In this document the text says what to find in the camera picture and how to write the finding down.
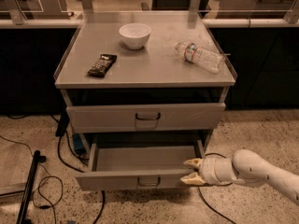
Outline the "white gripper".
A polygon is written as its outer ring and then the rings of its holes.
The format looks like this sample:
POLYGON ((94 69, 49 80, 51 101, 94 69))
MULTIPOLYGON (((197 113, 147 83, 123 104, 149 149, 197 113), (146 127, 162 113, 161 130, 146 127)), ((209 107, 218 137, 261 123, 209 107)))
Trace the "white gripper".
POLYGON ((200 174, 193 172, 183 176, 180 181, 186 185, 202 186, 206 182, 211 185, 218 185, 221 182, 233 182, 235 180, 232 160, 229 158, 195 158, 186 160, 183 164, 193 169, 199 169, 200 174))

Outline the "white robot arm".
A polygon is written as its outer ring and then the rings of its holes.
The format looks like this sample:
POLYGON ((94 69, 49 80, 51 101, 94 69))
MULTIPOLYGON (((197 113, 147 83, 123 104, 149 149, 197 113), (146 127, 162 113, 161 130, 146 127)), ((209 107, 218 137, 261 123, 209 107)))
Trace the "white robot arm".
POLYGON ((276 167, 247 149, 240 149, 231 158, 195 158, 184 165, 193 169, 180 181, 186 185, 219 185, 231 182, 240 186, 271 186, 295 204, 299 204, 299 176, 276 167))

